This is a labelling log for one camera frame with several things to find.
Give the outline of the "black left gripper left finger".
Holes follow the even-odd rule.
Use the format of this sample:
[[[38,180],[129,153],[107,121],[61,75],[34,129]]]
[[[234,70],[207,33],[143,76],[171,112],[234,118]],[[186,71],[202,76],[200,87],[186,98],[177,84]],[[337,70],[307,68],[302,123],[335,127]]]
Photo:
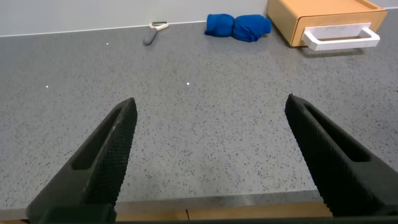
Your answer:
[[[134,99],[118,103],[29,204],[29,221],[115,222],[136,123]]]

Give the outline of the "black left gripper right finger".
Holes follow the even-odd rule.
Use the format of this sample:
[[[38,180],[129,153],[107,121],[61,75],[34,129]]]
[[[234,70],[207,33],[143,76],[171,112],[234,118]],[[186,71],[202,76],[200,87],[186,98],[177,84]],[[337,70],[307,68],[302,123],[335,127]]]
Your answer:
[[[334,216],[397,215],[397,171],[307,100],[290,94],[285,115]]]

